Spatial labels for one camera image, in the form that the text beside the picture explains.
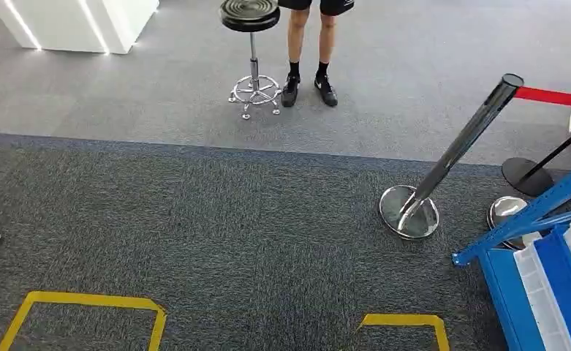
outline black shorts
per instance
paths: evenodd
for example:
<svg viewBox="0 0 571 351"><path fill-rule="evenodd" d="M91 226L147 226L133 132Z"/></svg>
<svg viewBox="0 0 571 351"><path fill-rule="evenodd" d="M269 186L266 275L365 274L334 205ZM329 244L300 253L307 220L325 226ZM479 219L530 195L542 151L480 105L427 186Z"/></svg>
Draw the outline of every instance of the black shorts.
<svg viewBox="0 0 571 351"><path fill-rule="evenodd" d="M279 6L292 10L306 10L313 0L279 0ZM354 7L354 0L322 0L319 10L323 15L338 16Z"/></svg>

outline yellow floor tape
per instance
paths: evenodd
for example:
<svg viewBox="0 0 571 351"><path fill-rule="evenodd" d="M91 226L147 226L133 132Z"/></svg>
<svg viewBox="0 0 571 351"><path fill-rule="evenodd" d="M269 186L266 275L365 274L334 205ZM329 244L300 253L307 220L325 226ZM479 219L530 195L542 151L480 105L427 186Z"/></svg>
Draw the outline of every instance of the yellow floor tape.
<svg viewBox="0 0 571 351"><path fill-rule="evenodd" d="M156 321L151 332L149 351L157 351L162 338L162 331L165 329L165 320L167 318L165 311L148 298L129 298L126 296L109 296L109 295L91 295L91 294L75 294L73 292L47 292L32 291L27 294L25 301L18 312L12 324L7 329L5 336L1 340L0 351L7 351L12 346L14 337L20 326L25 321L29 309L36 302L44 303L74 303L87 306L107 306L121 307L125 309L149 309L156 311Z"/></svg>
<svg viewBox="0 0 571 351"><path fill-rule="evenodd" d="M439 351L449 351L445 323L432 314L367 314L356 331L364 325L431 325L436 331Z"/></svg>
<svg viewBox="0 0 571 351"><path fill-rule="evenodd" d="M1 340L0 351L8 351L25 321L31 306L36 302L43 303L73 303L87 306L121 307L125 309L149 309L156 311L156 321L151 332L149 351L157 351L165 329L167 315L162 307L156 305L148 298L129 298L126 296L77 294L73 292L47 292L32 291L27 294L25 301L20 305L12 324ZM449 341L445 331L445 323L438 316L432 314L367 314L356 331L365 325L430 325L436 331L436 340L439 351L449 351Z"/></svg>

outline white display counter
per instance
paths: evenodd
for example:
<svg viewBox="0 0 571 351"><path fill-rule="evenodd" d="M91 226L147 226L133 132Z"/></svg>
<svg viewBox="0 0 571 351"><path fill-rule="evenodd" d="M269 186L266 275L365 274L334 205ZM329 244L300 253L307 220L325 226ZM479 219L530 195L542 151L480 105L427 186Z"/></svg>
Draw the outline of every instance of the white display counter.
<svg viewBox="0 0 571 351"><path fill-rule="evenodd" d="M128 53L159 0L0 0L0 18L25 48Z"/></svg>

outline stool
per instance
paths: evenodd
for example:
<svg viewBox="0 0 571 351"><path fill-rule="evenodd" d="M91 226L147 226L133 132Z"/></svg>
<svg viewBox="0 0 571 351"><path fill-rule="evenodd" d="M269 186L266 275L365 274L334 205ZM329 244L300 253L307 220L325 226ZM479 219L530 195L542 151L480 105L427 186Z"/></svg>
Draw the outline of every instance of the stool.
<svg viewBox="0 0 571 351"><path fill-rule="evenodd" d="M249 119L251 105L272 103L272 114L281 113L276 98L280 95L279 84L265 75L260 75L257 56L255 54L255 32L274 27L281 17L281 10L273 0L225 0L221 5L221 22L233 31L250 33L251 36L251 75L236 82L229 96L229 102L244 104L242 118ZM274 88L272 94L266 94Z"/></svg>

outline black sneaker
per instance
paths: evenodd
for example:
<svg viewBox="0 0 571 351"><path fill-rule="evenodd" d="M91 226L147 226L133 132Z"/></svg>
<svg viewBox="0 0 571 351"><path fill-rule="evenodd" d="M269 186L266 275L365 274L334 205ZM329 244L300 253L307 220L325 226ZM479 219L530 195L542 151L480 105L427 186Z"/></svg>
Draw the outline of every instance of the black sneaker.
<svg viewBox="0 0 571 351"><path fill-rule="evenodd" d="M317 79L315 77L315 87L319 90L319 95L322 96L322 100L324 103L330 107L337 106L337 93L333 89L333 87L328 82L328 76L325 75L324 77Z"/></svg>
<svg viewBox="0 0 571 351"><path fill-rule="evenodd" d="M300 84L300 77L295 75L287 76L287 83L285 83L285 87L281 93L281 105L283 105L283 107L292 107L296 103L298 84Z"/></svg>

